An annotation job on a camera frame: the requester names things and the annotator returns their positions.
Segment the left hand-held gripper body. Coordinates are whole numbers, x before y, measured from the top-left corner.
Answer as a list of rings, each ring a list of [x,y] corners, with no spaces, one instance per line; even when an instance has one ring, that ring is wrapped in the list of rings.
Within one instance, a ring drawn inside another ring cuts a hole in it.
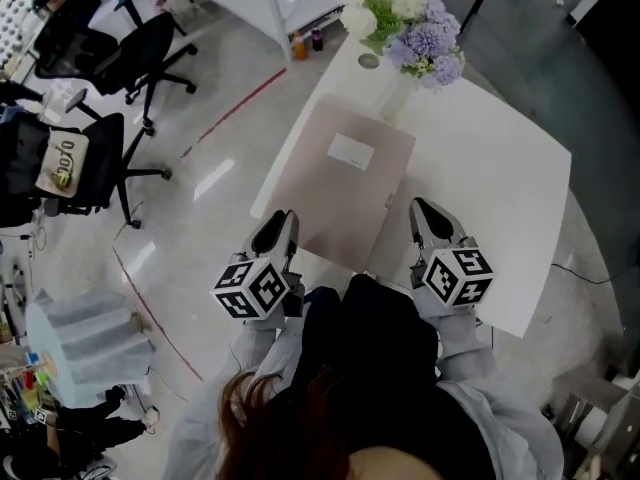
[[[234,253],[210,295],[234,319],[264,321],[278,311],[300,318],[305,289],[302,276],[290,270],[292,259],[292,253]]]

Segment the person's torso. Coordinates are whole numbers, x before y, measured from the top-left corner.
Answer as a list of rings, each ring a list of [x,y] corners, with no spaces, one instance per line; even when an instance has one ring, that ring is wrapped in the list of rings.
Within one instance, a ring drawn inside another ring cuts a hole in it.
[[[562,480],[559,437],[485,380],[323,368],[207,383],[162,480]]]

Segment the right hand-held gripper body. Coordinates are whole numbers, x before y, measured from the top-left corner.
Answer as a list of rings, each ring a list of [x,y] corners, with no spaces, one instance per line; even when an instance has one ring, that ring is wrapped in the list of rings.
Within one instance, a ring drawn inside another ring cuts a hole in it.
[[[458,242],[414,241],[419,256],[410,267],[411,289],[426,287],[446,308],[479,304],[494,280],[494,271],[473,237]]]

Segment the grey wooden shelf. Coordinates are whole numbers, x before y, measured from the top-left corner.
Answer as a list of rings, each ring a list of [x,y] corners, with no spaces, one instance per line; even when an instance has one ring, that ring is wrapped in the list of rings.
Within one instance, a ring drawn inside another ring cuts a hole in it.
[[[552,387],[545,415],[561,440],[561,480],[640,480],[640,371],[629,378],[583,365]]]

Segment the white and purple flower bouquet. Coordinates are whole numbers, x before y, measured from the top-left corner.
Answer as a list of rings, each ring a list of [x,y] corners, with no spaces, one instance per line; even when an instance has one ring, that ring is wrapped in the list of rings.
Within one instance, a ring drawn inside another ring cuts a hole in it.
[[[464,70],[461,25],[442,0],[342,0],[346,31],[427,89],[448,86]]]

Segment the beige cardboard box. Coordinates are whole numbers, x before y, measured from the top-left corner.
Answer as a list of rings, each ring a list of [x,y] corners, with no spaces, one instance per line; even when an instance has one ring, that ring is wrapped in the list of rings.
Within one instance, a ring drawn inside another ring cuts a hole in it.
[[[292,210],[298,245],[352,271],[367,267],[416,138],[328,99],[304,123],[266,211]]]

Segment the white flower vase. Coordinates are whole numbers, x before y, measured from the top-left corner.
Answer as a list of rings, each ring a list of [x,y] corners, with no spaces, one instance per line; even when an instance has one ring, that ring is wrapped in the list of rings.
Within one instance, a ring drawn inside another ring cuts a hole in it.
[[[414,79],[409,74],[397,72],[381,94],[379,117],[383,121],[393,123],[414,89]]]

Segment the black office chair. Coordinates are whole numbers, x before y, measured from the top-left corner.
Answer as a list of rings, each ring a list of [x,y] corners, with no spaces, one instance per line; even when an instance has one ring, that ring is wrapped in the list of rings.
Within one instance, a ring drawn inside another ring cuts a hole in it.
[[[102,96],[124,90],[127,104],[133,102],[137,92],[145,89],[143,128],[147,134],[154,135],[149,109],[156,85],[164,80],[184,85],[189,94],[197,89],[193,82],[167,72],[184,55],[197,53],[193,44],[169,53],[175,28],[171,13],[163,12],[117,40],[69,17],[54,16],[34,43],[35,76],[43,80],[84,80]]]
[[[0,229],[30,223],[40,207],[51,217],[98,212],[110,206],[113,193],[118,194],[125,224],[134,229],[141,227],[141,222],[131,217],[126,180],[159,176],[168,181],[172,171],[132,168],[131,159],[145,130],[140,129],[125,147],[124,115],[98,114],[85,103],[86,93],[85,89],[76,93],[65,108],[66,111],[78,109],[93,119],[83,129],[55,126],[25,111],[0,123]],[[73,198],[62,198],[35,186],[52,130],[79,133],[89,139],[78,191]]]

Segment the beige tote bag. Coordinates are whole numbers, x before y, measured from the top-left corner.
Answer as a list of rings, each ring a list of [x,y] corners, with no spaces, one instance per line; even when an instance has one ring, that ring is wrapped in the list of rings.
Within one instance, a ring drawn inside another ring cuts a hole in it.
[[[88,147],[85,135],[52,130],[35,186],[62,198],[75,197]]]

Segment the person's legs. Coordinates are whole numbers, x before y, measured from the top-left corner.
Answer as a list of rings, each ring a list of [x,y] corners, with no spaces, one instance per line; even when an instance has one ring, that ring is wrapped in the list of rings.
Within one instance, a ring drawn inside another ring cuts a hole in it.
[[[319,286],[304,303],[296,384],[307,385],[323,371],[436,382],[438,336],[408,296],[357,274],[343,295]]]

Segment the person's right forearm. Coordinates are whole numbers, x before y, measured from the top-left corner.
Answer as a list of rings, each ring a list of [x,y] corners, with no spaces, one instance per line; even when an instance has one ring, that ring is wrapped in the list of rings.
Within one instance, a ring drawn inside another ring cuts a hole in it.
[[[492,349],[477,337],[473,306],[445,307],[420,290],[414,293],[414,303],[420,317],[439,335],[442,354],[436,365],[444,380],[462,382],[488,378],[496,371]]]

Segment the round table with blue cloth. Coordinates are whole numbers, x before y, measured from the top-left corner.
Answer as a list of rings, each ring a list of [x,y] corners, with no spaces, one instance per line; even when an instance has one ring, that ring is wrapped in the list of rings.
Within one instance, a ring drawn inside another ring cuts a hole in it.
[[[108,389],[139,384],[147,374],[153,346],[120,294],[89,291],[55,300],[42,290],[25,317],[48,390],[64,407],[93,407]]]

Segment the person's left forearm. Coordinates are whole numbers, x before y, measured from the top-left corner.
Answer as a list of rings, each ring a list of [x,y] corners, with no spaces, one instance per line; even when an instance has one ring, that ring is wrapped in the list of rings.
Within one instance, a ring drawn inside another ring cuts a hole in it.
[[[301,352],[304,317],[250,321],[242,326],[232,350],[242,372],[252,372],[249,385],[271,377],[266,399],[270,400],[291,385]]]

